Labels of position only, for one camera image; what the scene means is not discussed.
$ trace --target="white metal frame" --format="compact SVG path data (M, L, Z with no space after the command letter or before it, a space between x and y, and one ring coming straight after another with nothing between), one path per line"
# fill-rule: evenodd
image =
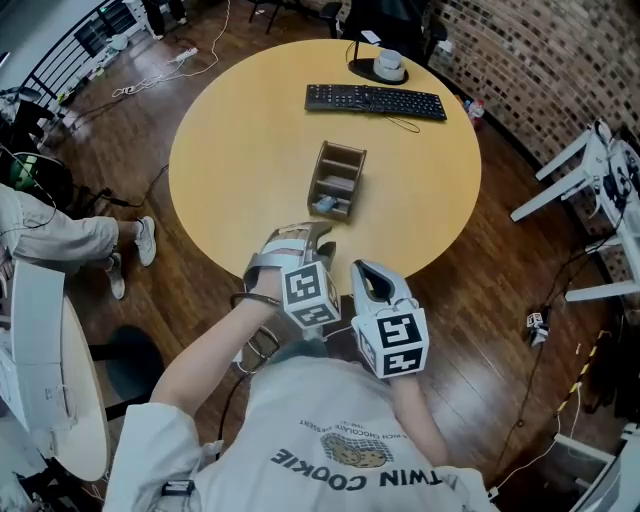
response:
M609 173L609 168L611 168L618 190L621 191L630 187L625 153L631 153L640 164L640 157L633 149L624 141L612 139L609 127L604 122L599 122L598 131L596 131L595 127L589 127L544 166L536 174L536 178L541 180L547 177L582 149L584 149L584 154L578 167L514 210L511 213L511 218L514 222L517 222L558 197L564 201L579 190L587 186L592 187L596 192L596 207L602 207L612 227L617 226L617 229L616 235L604 243L597 242L585 247L585 252L604 251L612 247L621 247L629 261L632 275L631 279L623 282L571 290L565 294L565 299L567 302L573 302L640 293L640 247L638 245L638 239L640 238L640 198L636 190L631 187L631 192L627 197L624 217L620 219L620 211L615 203L609 199L602 185L604 176Z

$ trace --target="round wooden table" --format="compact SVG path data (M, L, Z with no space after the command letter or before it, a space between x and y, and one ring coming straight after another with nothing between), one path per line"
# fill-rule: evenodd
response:
M323 141L366 149L350 224L325 240L338 250L332 277L351 293L359 258L409 276L436 259L467 223L480 188L480 150L466 113L424 68L405 60L405 89L440 96L448 120L407 118L406 131L379 114L307 112L307 84L368 84L347 69L350 41L277 46L214 80L185 115L169 166L174 207L195 244L242 276L274 228L308 220L307 193ZM380 50L361 45L360 56Z

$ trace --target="cookie graphic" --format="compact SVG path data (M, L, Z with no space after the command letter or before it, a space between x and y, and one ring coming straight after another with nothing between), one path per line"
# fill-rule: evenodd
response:
M393 461L387 445L378 440L349 439L339 434L327 434L321 438L327 456L346 466L355 468L379 468Z

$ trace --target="bracelet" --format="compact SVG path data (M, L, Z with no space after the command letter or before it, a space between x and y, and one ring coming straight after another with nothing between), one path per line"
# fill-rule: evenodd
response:
M276 300L273 297L269 297L268 295L260 295L259 293L251 293L251 292L239 292L239 293L234 293L231 296L231 299L230 299L231 309L235 308L238 305L238 301L240 299L257 300L258 302L262 302L264 304L268 304L269 306L273 306L276 308L279 308L281 305L281 302L279 300Z

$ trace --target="wooden box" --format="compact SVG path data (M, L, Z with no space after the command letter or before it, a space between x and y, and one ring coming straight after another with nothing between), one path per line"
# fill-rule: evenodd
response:
M340 146L326 140L323 142L307 198L311 215L349 222L366 156L366 150ZM316 208L316 203L325 196L337 200L326 213Z

